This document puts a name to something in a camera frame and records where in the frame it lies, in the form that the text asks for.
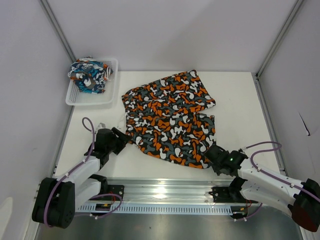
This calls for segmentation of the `orange black camouflage shorts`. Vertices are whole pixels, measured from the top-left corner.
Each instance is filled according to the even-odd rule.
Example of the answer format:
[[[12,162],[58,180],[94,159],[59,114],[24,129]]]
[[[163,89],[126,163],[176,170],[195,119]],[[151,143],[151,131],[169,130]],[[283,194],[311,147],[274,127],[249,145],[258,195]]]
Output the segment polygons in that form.
[[[207,169],[204,153],[216,142],[216,105],[196,70],[128,90],[121,97],[125,133],[142,153],[173,164]]]

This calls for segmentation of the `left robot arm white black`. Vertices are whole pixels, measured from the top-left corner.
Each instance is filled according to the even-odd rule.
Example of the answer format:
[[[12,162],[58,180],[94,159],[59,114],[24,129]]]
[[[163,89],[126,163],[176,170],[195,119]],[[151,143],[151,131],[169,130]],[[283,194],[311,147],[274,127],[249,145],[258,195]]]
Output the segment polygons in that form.
[[[49,227],[67,228],[79,207],[89,200],[123,200],[120,194],[110,192],[106,177],[98,175],[110,154],[118,155],[131,140],[129,135],[102,128],[93,136],[84,158],[66,173],[44,178],[38,189],[31,219]]]

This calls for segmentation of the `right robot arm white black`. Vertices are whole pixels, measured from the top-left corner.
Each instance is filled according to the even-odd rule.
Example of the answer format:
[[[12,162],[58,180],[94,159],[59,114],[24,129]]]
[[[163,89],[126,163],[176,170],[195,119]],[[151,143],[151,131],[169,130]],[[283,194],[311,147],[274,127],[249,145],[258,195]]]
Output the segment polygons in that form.
[[[216,144],[205,153],[217,175],[233,177],[228,187],[212,187],[214,202],[258,202],[292,218],[300,227],[316,232],[320,226],[320,185],[294,179],[254,162],[242,149],[229,152]]]

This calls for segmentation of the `blue patterned shorts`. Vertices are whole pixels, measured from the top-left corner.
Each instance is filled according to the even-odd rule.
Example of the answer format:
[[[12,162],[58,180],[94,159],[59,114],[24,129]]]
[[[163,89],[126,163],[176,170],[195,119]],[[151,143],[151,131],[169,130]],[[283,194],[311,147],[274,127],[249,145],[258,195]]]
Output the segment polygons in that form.
[[[78,87],[80,92],[103,94],[113,69],[106,63],[91,56],[79,58],[71,64],[67,76]]]

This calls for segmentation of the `white plastic basket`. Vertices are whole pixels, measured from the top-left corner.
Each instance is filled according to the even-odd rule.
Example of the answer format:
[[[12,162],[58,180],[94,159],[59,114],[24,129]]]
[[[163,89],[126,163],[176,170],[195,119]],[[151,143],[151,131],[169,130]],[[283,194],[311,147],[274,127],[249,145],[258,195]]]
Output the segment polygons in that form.
[[[109,81],[105,85],[105,92],[102,94],[80,92],[79,88],[69,78],[69,86],[65,97],[65,103],[69,106],[110,106],[114,100],[119,62],[115,58],[98,58],[97,61],[108,64],[113,69]]]

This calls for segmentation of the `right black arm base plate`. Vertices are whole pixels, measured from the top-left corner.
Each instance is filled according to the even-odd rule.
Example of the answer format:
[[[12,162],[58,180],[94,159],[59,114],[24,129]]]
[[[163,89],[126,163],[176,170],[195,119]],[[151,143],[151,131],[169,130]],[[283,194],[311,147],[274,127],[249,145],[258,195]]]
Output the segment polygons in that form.
[[[240,187],[231,187],[231,186],[214,186],[208,192],[208,194],[213,198],[215,203],[235,203],[235,204],[245,204],[252,202],[257,204],[258,202],[252,199],[244,198],[240,190]]]

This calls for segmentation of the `left aluminium side rail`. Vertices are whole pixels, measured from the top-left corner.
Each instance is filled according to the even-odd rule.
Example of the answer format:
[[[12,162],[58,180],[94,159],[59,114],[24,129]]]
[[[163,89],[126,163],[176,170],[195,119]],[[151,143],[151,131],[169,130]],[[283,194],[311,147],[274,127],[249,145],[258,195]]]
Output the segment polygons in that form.
[[[61,135],[61,138],[60,138],[60,141],[59,141],[59,144],[58,144],[58,148],[57,148],[57,151],[56,151],[54,159],[53,159],[53,164],[52,164],[52,168],[51,168],[50,173],[49,173],[49,177],[52,177],[56,172],[56,169],[57,169],[57,166],[58,166],[58,162],[59,162],[59,159],[60,159],[60,156],[61,156],[61,153],[62,153],[63,145],[64,145],[64,142],[65,142],[65,139],[66,139],[66,136],[67,136],[67,133],[68,133],[68,129],[69,129],[69,126],[70,126],[70,122],[71,122],[71,119],[72,119],[72,116],[73,116],[74,108],[75,108],[74,106],[71,106],[70,111],[69,111],[68,116],[67,116],[66,123],[65,123],[65,125],[64,125],[64,127],[62,129],[62,135]]]

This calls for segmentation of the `aluminium side rail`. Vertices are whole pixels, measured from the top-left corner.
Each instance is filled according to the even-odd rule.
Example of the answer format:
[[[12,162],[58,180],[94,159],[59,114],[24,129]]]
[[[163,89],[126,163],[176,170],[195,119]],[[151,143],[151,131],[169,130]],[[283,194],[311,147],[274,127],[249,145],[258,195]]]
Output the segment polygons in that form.
[[[277,136],[277,132],[272,120],[272,116],[271,116],[271,112],[270,109],[268,107],[268,103],[266,101],[266,97],[263,93],[263,89],[262,89],[262,85],[261,85],[261,81],[259,80],[259,78],[257,77],[256,73],[252,73],[252,78],[253,78],[253,82],[256,88],[256,92],[257,92],[257,96],[261,105],[261,109],[263,112],[263,116],[265,119],[265,123],[267,126],[267,130],[269,133],[269,137],[270,140],[273,142],[277,142],[280,143],[279,138]],[[282,175],[284,176],[288,176],[288,171],[287,171],[287,167],[285,164],[285,159],[284,159],[284,155],[283,155],[283,148],[280,147],[278,150],[275,151],[275,158],[277,160],[277,164],[279,167],[279,171]]]
[[[59,144],[58,144],[58,148],[57,148],[57,151],[56,151],[54,159],[53,159],[53,164],[52,164],[52,168],[51,168],[50,173],[49,173],[49,177],[52,177],[56,172],[56,169],[57,169],[57,166],[58,166],[58,162],[59,162],[59,159],[60,159],[60,156],[61,156],[61,153],[62,153],[63,145],[64,145],[64,142],[65,142],[65,139],[66,139],[66,136],[67,136],[67,133],[68,133],[68,129],[69,129],[69,126],[70,126],[70,122],[71,122],[71,119],[72,119],[72,116],[73,116],[74,108],[75,108],[74,106],[71,106],[70,111],[69,111],[68,116],[67,116],[66,123],[65,123],[65,125],[64,125],[64,127],[62,129],[62,135],[61,135],[61,138],[60,138],[60,141],[59,141]]]

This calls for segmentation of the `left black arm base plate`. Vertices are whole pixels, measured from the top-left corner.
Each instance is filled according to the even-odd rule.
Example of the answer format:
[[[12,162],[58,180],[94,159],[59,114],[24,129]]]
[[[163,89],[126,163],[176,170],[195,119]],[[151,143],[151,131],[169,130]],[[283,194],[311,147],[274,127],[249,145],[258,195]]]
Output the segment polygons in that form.
[[[100,191],[100,194],[117,194],[121,196],[121,198],[124,197],[125,193],[125,186],[124,185],[119,185],[119,184],[111,184],[108,185],[107,188],[104,188],[103,190]],[[103,201],[118,201],[119,198],[116,196],[103,196],[99,198],[100,200]]]

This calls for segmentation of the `right aluminium side rail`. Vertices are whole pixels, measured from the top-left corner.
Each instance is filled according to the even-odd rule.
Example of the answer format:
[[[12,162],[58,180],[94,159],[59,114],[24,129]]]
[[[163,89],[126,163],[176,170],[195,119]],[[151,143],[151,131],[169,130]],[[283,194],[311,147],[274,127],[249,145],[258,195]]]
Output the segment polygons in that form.
[[[277,132],[272,120],[272,116],[271,116],[271,112],[270,109],[268,107],[268,103],[266,101],[266,97],[263,93],[263,89],[262,89],[262,85],[261,85],[261,81],[259,80],[259,78],[257,77],[256,73],[252,73],[252,78],[253,78],[253,82],[256,88],[256,92],[257,92],[257,96],[261,105],[261,109],[263,112],[263,116],[265,119],[265,123],[267,126],[267,130],[269,133],[269,137],[270,140],[273,142],[277,142],[280,143],[279,138],[277,136]],[[288,171],[287,171],[287,167],[285,164],[285,159],[284,159],[284,155],[283,155],[283,148],[280,147],[278,150],[275,151],[275,158],[277,160],[277,164],[279,167],[279,171],[282,175],[284,176],[288,176]]]

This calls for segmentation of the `left aluminium corner post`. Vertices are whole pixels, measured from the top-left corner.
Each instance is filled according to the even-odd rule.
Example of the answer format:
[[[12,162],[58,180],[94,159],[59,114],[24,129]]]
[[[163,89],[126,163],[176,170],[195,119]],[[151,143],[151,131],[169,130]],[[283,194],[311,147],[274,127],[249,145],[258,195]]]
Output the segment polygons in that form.
[[[59,39],[64,51],[66,52],[68,58],[74,62],[76,60],[76,56],[71,48],[70,43],[68,42],[66,35],[56,17],[50,3],[48,0],[39,0],[39,4],[46,15],[51,27],[53,28],[57,38]]]

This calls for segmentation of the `aluminium corner post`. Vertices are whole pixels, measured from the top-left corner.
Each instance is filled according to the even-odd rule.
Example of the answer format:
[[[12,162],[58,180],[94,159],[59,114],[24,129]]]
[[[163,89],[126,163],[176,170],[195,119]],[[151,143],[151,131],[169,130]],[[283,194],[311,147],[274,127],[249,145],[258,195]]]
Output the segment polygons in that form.
[[[296,20],[297,16],[299,15],[301,9],[305,5],[307,1],[306,0],[296,0],[293,7],[291,8],[288,16],[286,17],[282,27],[280,28],[280,31],[278,32],[276,38],[274,39],[270,49],[267,52],[267,55],[263,59],[263,62],[261,63],[258,71],[255,74],[255,77],[257,80],[261,78],[264,71],[267,69],[268,65],[273,60],[275,54],[277,53],[278,49],[282,45],[285,37],[287,36],[288,32],[290,31],[290,28],[294,24],[294,21]]]
[[[53,28],[57,38],[59,39],[64,51],[66,52],[68,58],[74,62],[76,60],[76,56],[71,48],[70,43],[68,42],[66,35],[56,17],[50,3],[48,0],[39,0],[39,4],[46,15],[51,27]]]

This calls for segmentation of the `right aluminium corner post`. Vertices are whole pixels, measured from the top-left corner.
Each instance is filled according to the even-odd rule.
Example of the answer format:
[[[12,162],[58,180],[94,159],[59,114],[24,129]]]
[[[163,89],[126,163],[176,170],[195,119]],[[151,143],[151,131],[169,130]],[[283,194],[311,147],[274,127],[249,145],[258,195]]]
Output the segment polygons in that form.
[[[258,71],[255,74],[255,77],[257,80],[261,78],[264,71],[267,69],[268,65],[273,60],[275,54],[277,53],[278,49],[282,45],[285,37],[287,36],[288,32],[290,31],[290,28],[294,24],[294,21],[296,20],[297,16],[299,15],[301,9],[305,5],[307,1],[306,0],[296,0],[293,7],[291,8],[288,16],[286,17],[282,27],[280,28],[280,31],[278,32],[276,38],[274,39],[270,49],[267,52],[267,55],[263,59],[263,62],[261,63]]]

